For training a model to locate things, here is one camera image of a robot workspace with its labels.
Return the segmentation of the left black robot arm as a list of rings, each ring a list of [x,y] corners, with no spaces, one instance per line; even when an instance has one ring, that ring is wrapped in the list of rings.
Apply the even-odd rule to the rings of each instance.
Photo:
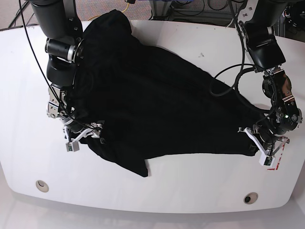
[[[301,110],[291,92],[291,81],[280,67],[286,59],[273,28],[288,3],[287,0],[247,0],[237,19],[246,54],[256,72],[264,73],[263,92],[272,104],[268,114],[251,130],[257,138],[256,145],[267,158],[274,157],[276,141],[302,122]]]

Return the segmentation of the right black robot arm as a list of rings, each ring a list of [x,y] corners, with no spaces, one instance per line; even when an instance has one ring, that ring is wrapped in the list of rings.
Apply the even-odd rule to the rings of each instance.
[[[32,9],[45,36],[49,56],[43,75],[48,91],[47,116],[64,125],[68,151],[77,151],[83,138],[91,137],[101,144],[104,122],[88,118],[90,100],[96,99],[94,76],[90,83],[75,78],[83,60],[83,28],[73,0],[32,0]]]

